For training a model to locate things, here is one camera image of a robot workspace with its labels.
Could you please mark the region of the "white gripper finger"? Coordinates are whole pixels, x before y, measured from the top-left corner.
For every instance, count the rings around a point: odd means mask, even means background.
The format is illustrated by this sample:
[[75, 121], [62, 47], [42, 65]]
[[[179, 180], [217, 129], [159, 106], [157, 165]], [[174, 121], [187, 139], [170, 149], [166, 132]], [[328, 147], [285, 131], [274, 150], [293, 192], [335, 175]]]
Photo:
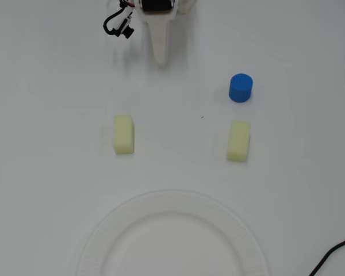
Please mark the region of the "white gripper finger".
[[164, 67], [167, 64], [170, 25], [171, 20], [166, 18], [150, 18], [147, 20], [152, 52], [159, 67]]
[[196, 0], [179, 0], [177, 12], [179, 14], [187, 14], [195, 4]]

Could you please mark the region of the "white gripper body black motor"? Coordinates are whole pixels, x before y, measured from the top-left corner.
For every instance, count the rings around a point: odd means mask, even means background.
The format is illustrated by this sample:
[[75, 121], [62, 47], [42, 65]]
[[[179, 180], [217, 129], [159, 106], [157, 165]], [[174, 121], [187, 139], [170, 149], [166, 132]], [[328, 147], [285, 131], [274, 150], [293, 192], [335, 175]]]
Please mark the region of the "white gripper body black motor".
[[136, 10], [144, 21], [170, 21], [176, 16], [178, 1], [141, 0], [136, 2]]

